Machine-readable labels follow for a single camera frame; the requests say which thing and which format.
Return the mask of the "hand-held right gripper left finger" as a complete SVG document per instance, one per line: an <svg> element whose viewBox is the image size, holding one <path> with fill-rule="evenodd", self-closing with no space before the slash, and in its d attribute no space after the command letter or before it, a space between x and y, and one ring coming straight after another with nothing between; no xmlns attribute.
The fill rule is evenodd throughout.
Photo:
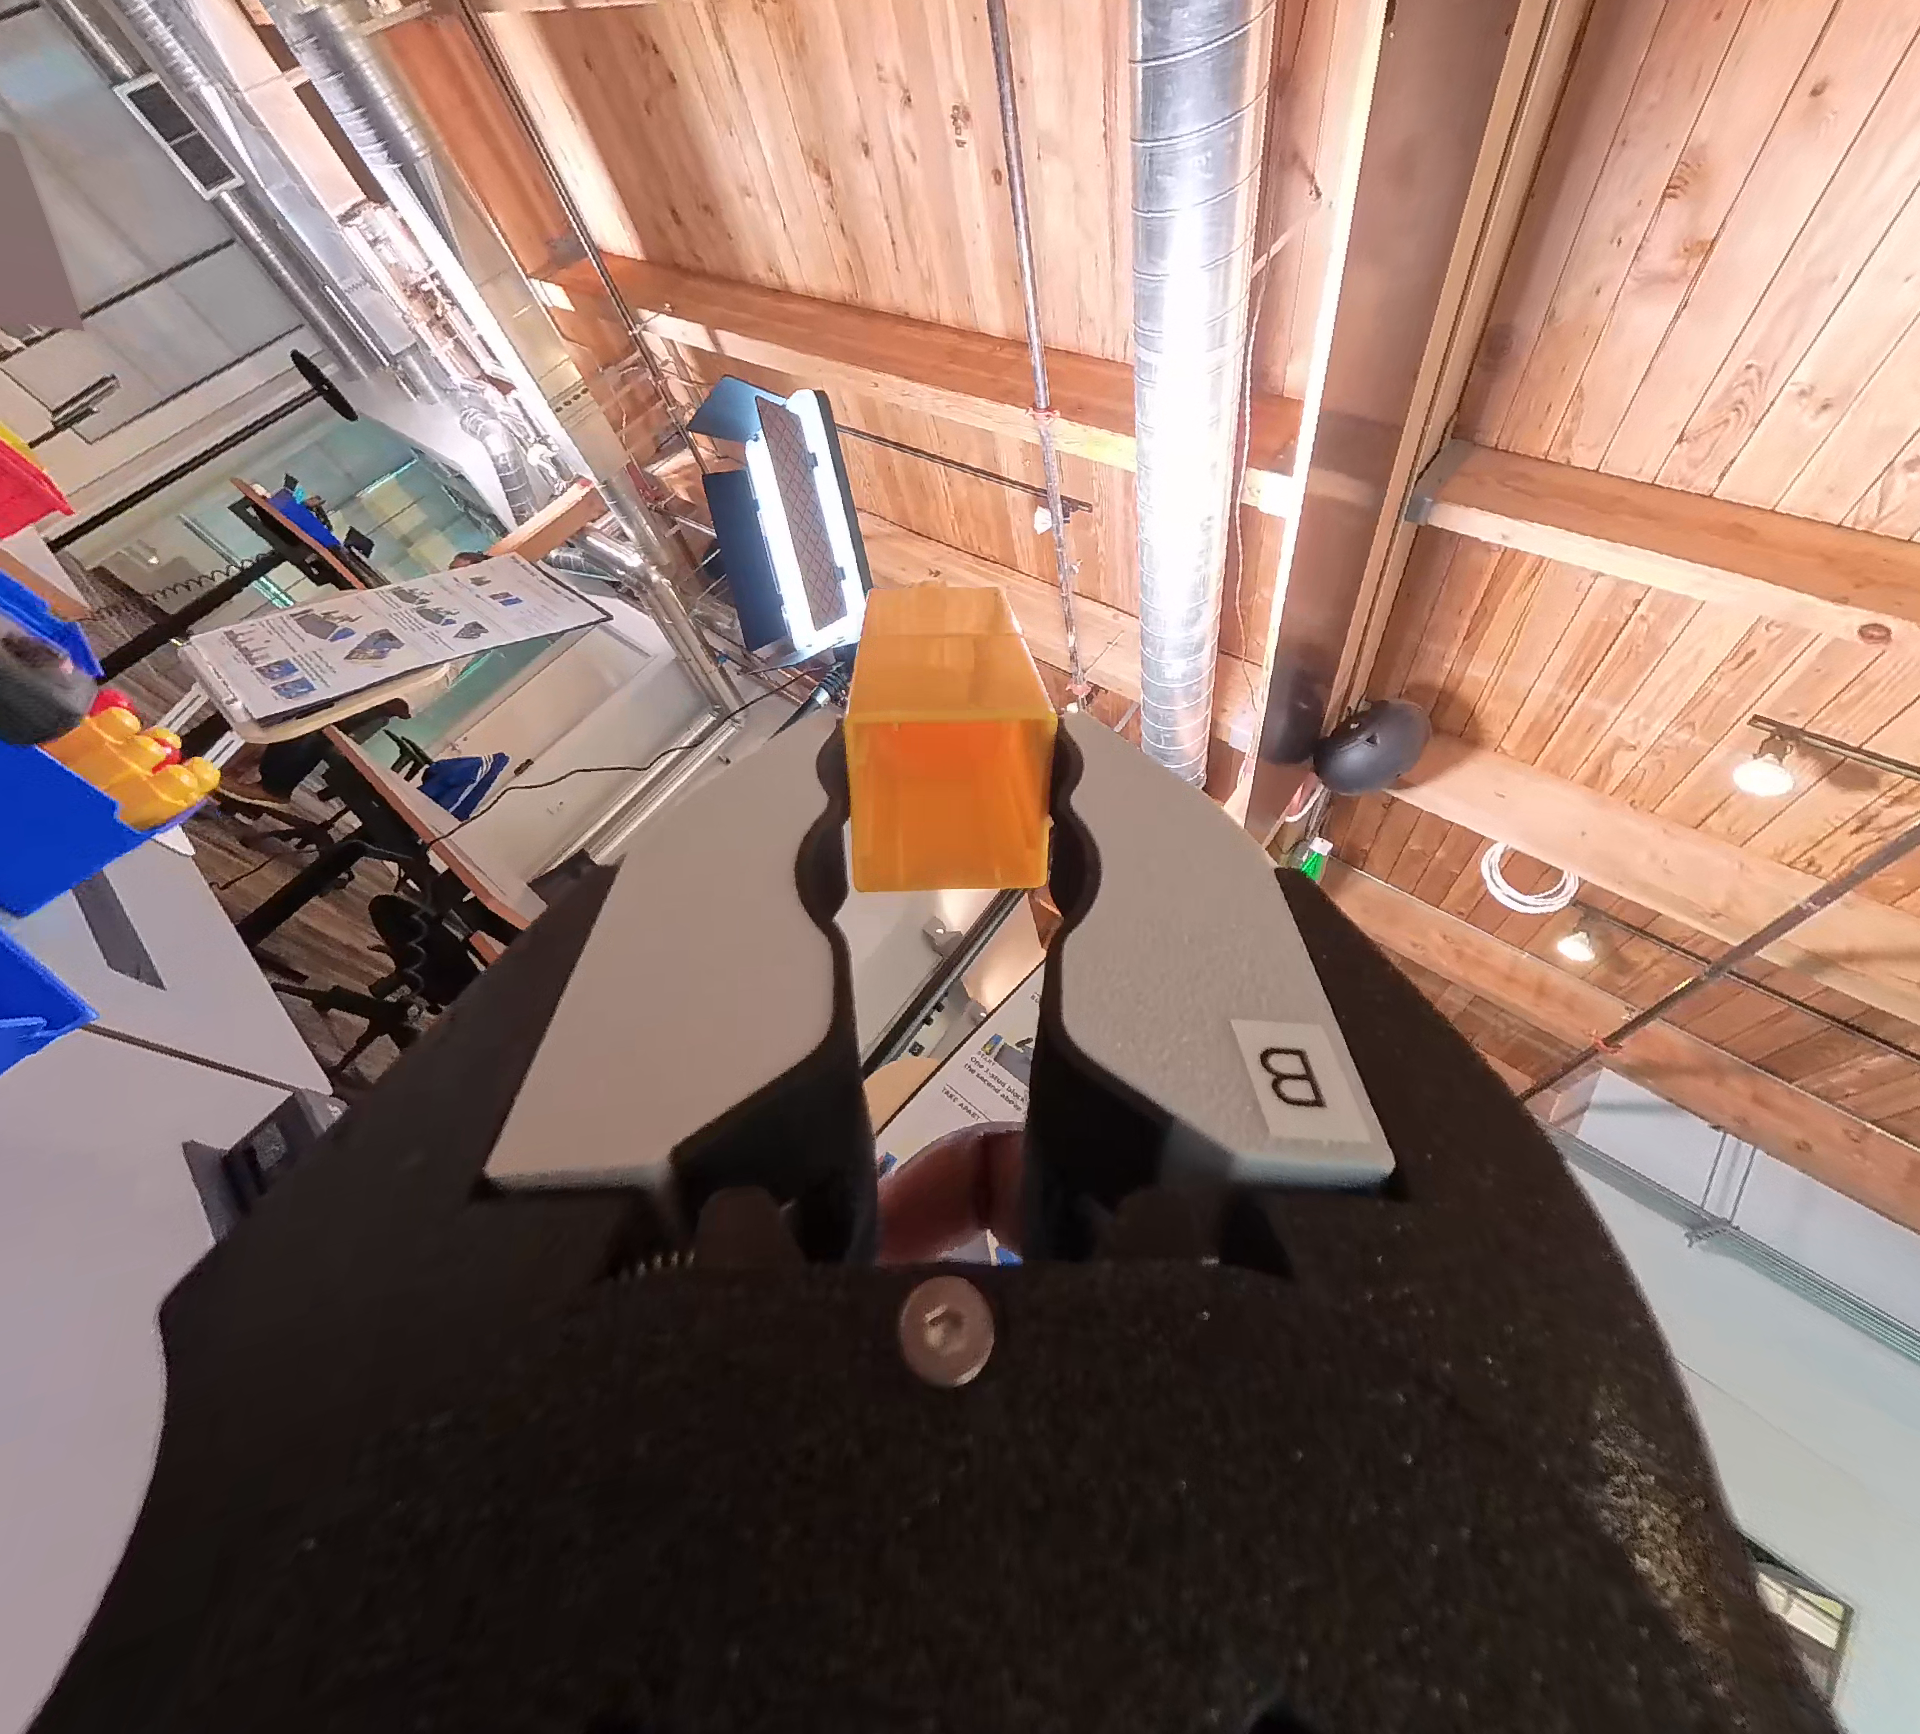
<svg viewBox="0 0 1920 1734"><path fill-rule="evenodd" d="M637 827L492 1143L492 1185L658 1189L675 1146L828 1037L834 941L797 873L830 737L808 713Z"/></svg>

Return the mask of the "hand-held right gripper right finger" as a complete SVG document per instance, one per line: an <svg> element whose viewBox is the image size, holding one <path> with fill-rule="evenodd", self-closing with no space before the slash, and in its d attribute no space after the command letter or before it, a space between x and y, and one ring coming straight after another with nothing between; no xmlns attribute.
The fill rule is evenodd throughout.
<svg viewBox="0 0 1920 1734"><path fill-rule="evenodd" d="M1038 1146L1088 1192L1376 1192L1396 1158L1278 868L1088 713L1053 749Z"/></svg>

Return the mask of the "pile of mega blocks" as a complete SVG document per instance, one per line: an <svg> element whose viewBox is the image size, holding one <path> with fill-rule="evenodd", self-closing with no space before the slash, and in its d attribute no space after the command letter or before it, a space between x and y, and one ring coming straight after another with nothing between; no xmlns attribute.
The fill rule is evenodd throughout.
<svg viewBox="0 0 1920 1734"><path fill-rule="evenodd" d="M41 752L111 801L115 819L138 833L161 832L203 806L221 769L186 756L180 735L142 722L115 690L97 690L85 715Z"/></svg>

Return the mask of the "blue plastic storage bin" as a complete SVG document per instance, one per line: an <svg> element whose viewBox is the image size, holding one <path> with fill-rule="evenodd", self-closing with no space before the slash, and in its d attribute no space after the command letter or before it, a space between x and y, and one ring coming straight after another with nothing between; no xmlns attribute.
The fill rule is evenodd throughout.
<svg viewBox="0 0 1920 1734"><path fill-rule="evenodd" d="M58 977L12 931L2 930L2 1074L30 1062L41 1050L85 1030L96 1010Z"/></svg>
<svg viewBox="0 0 1920 1734"><path fill-rule="evenodd" d="M2 580L2 634L55 642L102 690L100 663L84 629L9 576ZM7 914L30 916L50 905L161 832L125 827L113 803L41 744L2 742L2 905Z"/></svg>

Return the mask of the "yellow single-stud mega block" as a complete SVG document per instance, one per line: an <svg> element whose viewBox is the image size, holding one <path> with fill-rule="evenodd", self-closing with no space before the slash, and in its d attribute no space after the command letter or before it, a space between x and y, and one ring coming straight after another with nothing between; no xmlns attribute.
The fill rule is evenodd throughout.
<svg viewBox="0 0 1920 1734"><path fill-rule="evenodd" d="M852 888L1042 888L1056 737L1001 592L876 588L841 720Z"/></svg>

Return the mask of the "red plastic storage bin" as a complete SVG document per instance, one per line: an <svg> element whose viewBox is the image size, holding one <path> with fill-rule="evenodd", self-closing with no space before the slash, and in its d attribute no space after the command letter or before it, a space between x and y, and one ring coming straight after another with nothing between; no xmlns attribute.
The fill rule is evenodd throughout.
<svg viewBox="0 0 1920 1734"><path fill-rule="evenodd" d="M52 480L28 443L5 424L0 427L0 534L2 540L35 528L39 522L69 517L74 504Z"/></svg>

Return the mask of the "wooden desk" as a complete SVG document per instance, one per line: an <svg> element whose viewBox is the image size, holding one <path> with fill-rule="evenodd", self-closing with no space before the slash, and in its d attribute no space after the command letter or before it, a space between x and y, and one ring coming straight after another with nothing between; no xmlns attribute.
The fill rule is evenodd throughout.
<svg viewBox="0 0 1920 1734"><path fill-rule="evenodd" d="M402 832L417 843L419 857L449 875L492 919L518 931L546 912L548 903L532 885L489 869L478 856L463 850L458 842L463 824L427 797L417 784L374 760L364 745L335 725L323 727L321 737L328 764L337 771L339 794L346 794L351 782L355 782L354 792L369 792L376 807L393 816Z"/></svg>

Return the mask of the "black ceiling dome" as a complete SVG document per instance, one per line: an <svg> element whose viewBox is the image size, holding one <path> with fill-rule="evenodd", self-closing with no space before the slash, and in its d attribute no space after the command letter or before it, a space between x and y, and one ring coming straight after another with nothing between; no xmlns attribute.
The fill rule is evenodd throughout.
<svg viewBox="0 0 1920 1734"><path fill-rule="evenodd" d="M1359 797L1403 780L1429 742L1423 705L1403 695L1369 697L1316 742L1310 768L1332 796Z"/></svg>

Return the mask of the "black office chair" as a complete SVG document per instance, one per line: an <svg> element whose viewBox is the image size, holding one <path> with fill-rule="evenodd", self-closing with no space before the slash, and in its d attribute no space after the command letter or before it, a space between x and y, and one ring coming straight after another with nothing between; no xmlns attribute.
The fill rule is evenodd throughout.
<svg viewBox="0 0 1920 1734"><path fill-rule="evenodd" d="M366 983L312 977L273 953L258 953L275 996L317 1021L355 1021L355 1033L325 1064L328 1084L347 1096L412 1050L451 1003L473 986L485 960L478 937L447 927L424 903L384 892L366 908L374 941L374 975Z"/></svg>

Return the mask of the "illustrated instruction poster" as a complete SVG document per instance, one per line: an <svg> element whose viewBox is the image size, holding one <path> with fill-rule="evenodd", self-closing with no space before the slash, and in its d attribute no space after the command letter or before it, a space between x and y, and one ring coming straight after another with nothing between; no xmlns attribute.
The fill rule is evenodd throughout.
<svg viewBox="0 0 1920 1734"><path fill-rule="evenodd" d="M201 690L255 717L366 690L424 666L550 642L609 619L609 608L518 553L384 588L323 594L180 644Z"/></svg>

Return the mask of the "black power adapter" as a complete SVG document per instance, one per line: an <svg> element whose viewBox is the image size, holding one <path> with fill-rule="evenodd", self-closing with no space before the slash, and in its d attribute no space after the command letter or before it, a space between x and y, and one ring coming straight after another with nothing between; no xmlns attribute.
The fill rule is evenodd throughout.
<svg viewBox="0 0 1920 1734"><path fill-rule="evenodd" d="M289 1091L227 1146L181 1141L211 1241L225 1239L347 1114L335 1093Z"/></svg>

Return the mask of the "studio light panel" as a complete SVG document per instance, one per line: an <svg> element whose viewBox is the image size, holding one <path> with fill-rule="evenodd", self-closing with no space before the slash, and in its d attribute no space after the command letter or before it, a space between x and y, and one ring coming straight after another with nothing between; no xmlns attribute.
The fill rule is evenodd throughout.
<svg viewBox="0 0 1920 1734"><path fill-rule="evenodd" d="M847 658L872 570L828 398L723 376L690 429L733 456L701 475L701 492L740 642L792 661Z"/></svg>

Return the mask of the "ceiling air vent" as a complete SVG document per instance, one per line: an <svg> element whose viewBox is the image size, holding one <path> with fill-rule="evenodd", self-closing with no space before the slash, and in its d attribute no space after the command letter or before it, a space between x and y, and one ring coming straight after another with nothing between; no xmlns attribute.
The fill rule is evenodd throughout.
<svg viewBox="0 0 1920 1734"><path fill-rule="evenodd" d="M163 80L138 74L111 92L199 198L214 202L244 185L218 142L203 133Z"/></svg>

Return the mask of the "thin metal ceiling pipe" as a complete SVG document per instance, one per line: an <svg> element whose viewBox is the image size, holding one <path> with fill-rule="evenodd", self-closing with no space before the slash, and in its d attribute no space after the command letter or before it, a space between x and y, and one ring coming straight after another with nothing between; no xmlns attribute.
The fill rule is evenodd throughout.
<svg viewBox="0 0 1920 1734"><path fill-rule="evenodd" d="M1067 512L1061 489L1060 451L1053 437L1053 408L1048 381L1044 327L1040 313L1038 255L1031 228L1026 153L1022 139L1022 120L1018 101L1018 84L1014 71L1012 28L1005 0L984 0L985 29L994 66L996 107L1004 157L1004 188L1014 233L1014 254L1020 283L1020 313L1024 349L1030 377L1030 415L1040 449L1044 499L1048 530L1052 541L1052 560L1056 592L1061 618L1061 635L1067 656L1067 705L1077 710L1085 703L1092 684L1088 679L1077 604L1073 592L1073 562L1067 547Z"/></svg>

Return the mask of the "silver ventilation duct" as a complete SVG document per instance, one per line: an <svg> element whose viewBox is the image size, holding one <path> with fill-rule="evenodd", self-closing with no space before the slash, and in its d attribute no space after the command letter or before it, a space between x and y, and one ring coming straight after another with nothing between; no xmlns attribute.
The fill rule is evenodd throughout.
<svg viewBox="0 0 1920 1734"><path fill-rule="evenodd" d="M1125 0L1141 749L1202 786L1278 0Z"/></svg>

